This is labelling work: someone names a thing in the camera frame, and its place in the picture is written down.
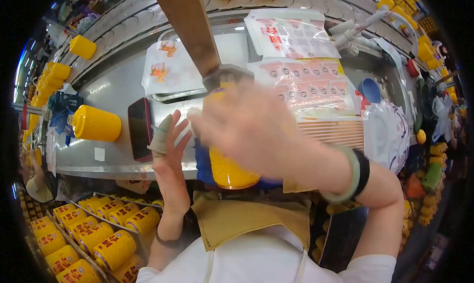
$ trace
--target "white pipe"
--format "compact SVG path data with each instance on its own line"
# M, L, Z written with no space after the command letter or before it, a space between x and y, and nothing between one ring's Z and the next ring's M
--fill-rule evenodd
M353 42L360 43L361 45L364 45L366 47L369 47L369 48L374 49L374 50L379 51L379 52L382 51L382 48L379 47L376 43L373 43L370 39L367 39L363 36L354 38Z
M413 27L408 23L408 21L400 16L400 14L394 13L392 11L384 11L384 10L378 10L376 11L375 14L371 15L368 17L363 23L357 25L355 28L352 30L345 31L344 34L340 35L338 38L336 38L334 45L337 50L342 49L345 44L349 41L353 41L355 36L358 35L361 31L365 30L367 27L370 25L374 24L376 21L381 20L383 18L389 18L393 17L400 22L402 22L407 28L410 30L410 33L412 35L412 53L416 57L418 56L418 38L416 36L416 32L413 29Z

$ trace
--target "woman's left hand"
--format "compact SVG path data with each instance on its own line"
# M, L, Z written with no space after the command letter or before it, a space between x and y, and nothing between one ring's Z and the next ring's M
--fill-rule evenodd
M188 126L187 119L176 125L180 117L181 113L176 110L166 137L166 155L155 159L152 168L163 196L163 214L166 212L166 214L182 218L189 210L191 200L181 169L181 158L192 132L188 131L175 147L176 139Z

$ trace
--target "blue cloth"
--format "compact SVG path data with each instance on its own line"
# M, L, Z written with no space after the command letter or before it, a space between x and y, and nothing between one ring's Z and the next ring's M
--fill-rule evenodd
M197 178L204 183L210 185L217 185L212 175L209 147L201 145L200 139L195 138L194 148L196 149L196 168L198 169ZM281 187L282 185L283 180L261 178L255 186L259 189L272 189L276 187Z

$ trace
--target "white shirt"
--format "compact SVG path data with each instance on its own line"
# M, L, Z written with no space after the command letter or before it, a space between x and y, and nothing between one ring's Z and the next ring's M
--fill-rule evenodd
M150 267L141 268L137 283L392 281L396 264L393 256L361 256L351 261L345 271L336 274L315 264L302 250L299 240L288 230L281 230L281 227L274 226L238 236L207 253L202 239L198 238L162 272Z

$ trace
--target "wooden handle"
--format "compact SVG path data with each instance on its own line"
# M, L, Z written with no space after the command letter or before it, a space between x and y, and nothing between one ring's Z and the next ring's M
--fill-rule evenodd
M157 0L202 77L220 64L202 0Z

